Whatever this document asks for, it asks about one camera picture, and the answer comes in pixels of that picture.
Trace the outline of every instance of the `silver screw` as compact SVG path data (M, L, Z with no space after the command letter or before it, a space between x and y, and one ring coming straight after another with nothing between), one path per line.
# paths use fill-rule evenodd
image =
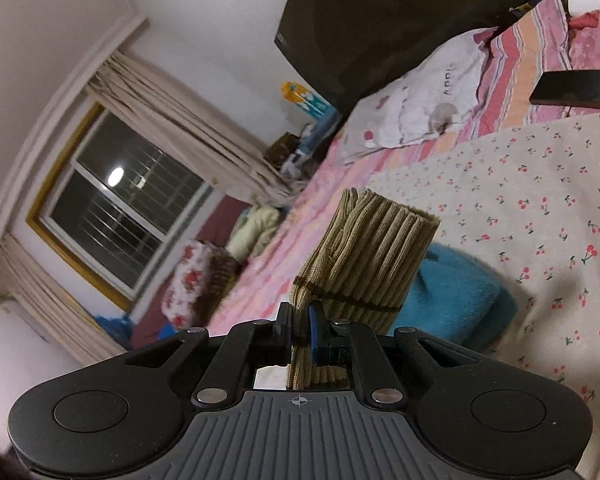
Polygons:
M395 404L402 400L402 393L395 388L378 388L371 394L371 398L380 404Z
M198 392L196 398L205 404L217 404L227 398L227 392L222 388L205 388Z

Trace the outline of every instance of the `window frame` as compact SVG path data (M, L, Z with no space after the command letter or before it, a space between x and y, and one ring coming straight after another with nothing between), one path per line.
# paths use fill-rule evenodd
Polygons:
M166 234L161 232L77 161L82 150L96 133L99 124L109 113L100 104L95 104L90 108L47 173L33 201L26 221L47 245L87 282L91 283L91 285L122 310L127 311L131 308L132 303L141 295L145 285L149 282L154 271L163 260L165 252L171 247L172 242L182 230L184 222L190 219L194 210L200 208L204 200L208 198L211 188L209 184L203 182L171 225L169 231ZM74 172L79 173L87 179L108 200L112 201L124 213L131 216L134 221L138 222L144 229L147 229L154 237L160 240L160 247L158 247L143 269L133 288L123 283L122 280L98 262L51 218L51 213Z

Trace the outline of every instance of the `window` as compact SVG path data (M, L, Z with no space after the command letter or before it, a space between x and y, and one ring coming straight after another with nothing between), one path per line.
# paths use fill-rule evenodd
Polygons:
M211 188L99 106L70 144L27 220L85 278L128 306Z

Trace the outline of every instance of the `circular cap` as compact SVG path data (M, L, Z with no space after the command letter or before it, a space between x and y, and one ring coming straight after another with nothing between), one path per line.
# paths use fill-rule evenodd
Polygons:
M222 388L205 388L198 392L196 398L205 404L217 404L227 398L227 392Z
M54 417L76 433L96 433L112 428L129 410L126 400L112 392L90 390L65 397L56 404Z
M487 428L506 433L532 430L546 417L544 404L518 390L486 392L471 403L474 417Z
M378 388L371 393L371 398L380 404L395 404L402 400L402 393L395 388Z

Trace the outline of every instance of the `bed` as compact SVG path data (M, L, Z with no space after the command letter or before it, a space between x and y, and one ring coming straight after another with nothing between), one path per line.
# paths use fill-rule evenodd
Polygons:
M592 35L595 27L568 27L560 0L543 0L492 41L478 88L480 106L461 128L417 146L371 153L346 166L338 163L341 139L336 139L275 238L221 303L208 326L210 334L227 333L243 320L275 318L342 191L370 186L442 216L438 241L500 273L520 312L494 356L564 382L582 396L594 415L594 436L578 471L587 479L600 478L600 113L528 104L542 70L600 68L600 59L586 47ZM577 116L586 117L578 122ZM595 134L589 139L578 128ZM551 142L542 146L549 134ZM524 142L529 145L522 151ZM528 161L532 155L536 166ZM444 164L454 176L444 174ZM514 164L500 178L524 182L522 188L496 192L498 186L481 189L467 181L478 171L472 167L487 175ZM564 170L559 177L564 180L553 187L547 177L550 165ZM584 178L589 178L586 186ZM414 193L413 183L424 186L427 180L435 198L432 192L426 197ZM531 184L536 188L525 192ZM500 200L512 209L497 215L493 208L502 207ZM533 218L526 219L523 213L531 210ZM511 250L503 248L507 244Z

